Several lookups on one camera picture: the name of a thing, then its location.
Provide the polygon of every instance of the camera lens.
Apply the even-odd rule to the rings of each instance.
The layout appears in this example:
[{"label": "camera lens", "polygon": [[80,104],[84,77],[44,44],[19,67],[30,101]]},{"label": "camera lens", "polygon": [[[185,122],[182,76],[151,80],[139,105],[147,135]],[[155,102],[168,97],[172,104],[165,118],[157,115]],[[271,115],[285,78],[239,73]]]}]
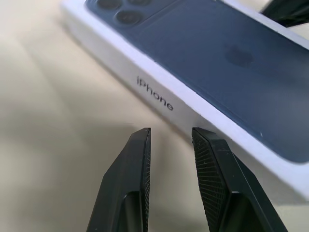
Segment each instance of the camera lens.
[{"label": "camera lens", "polygon": [[144,6],[150,3],[150,0],[128,0],[131,4]]},{"label": "camera lens", "polygon": [[98,0],[98,5],[105,10],[115,10],[121,5],[121,0]]},{"label": "camera lens", "polygon": [[136,11],[120,11],[116,14],[116,19],[122,24],[133,25],[141,21],[142,15]]}]

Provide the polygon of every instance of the apple logo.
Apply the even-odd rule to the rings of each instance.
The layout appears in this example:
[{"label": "apple logo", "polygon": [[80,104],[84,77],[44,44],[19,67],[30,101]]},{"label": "apple logo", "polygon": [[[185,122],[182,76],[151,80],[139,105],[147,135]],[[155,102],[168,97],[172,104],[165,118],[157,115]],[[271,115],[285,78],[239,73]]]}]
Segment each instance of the apple logo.
[{"label": "apple logo", "polygon": [[227,49],[225,58],[232,64],[247,68],[254,61],[250,52],[244,51],[236,45],[229,46]]}]

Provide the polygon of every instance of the iphone box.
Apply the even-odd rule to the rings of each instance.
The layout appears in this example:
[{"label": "iphone box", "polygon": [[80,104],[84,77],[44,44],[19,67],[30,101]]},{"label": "iphone box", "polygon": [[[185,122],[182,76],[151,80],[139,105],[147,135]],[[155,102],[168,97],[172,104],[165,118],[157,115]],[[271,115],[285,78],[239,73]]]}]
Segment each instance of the iphone box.
[{"label": "iphone box", "polygon": [[81,45],[184,134],[217,133],[309,199],[306,39],[233,0],[61,8]]}]

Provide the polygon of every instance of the white box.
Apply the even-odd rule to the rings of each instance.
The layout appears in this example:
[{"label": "white box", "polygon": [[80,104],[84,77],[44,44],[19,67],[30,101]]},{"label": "white box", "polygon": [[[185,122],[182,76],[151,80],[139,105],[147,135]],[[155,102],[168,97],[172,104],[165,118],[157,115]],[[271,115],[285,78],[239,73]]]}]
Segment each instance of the white box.
[{"label": "white box", "polygon": [[[224,2],[301,46],[309,48],[307,40],[263,15],[233,0]],[[84,3],[85,0],[62,2],[65,22],[70,32],[127,86],[187,136],[191,137],[192,127],[201,127],[217,133],[227,140],[237,156],[253,157],[285,184],[309,199],[309,163],[292,163],[278,156],[99,20],[88,11]]]}]

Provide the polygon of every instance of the beige table surface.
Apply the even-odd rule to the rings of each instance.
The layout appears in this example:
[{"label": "beige table surface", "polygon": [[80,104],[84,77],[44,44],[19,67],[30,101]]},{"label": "beige table surface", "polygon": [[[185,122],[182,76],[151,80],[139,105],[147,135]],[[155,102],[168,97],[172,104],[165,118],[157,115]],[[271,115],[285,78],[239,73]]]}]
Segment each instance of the beige table surface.
[{"label": "beige table surface", "polygon": [[[0,232],[85,232],[104,173],[143,127],[152,128],[149,231],[208,231],[191,144],[78,46],[58,4],[0,1]],[[243,161],[288,230],[308,231],[306,202]]]}]

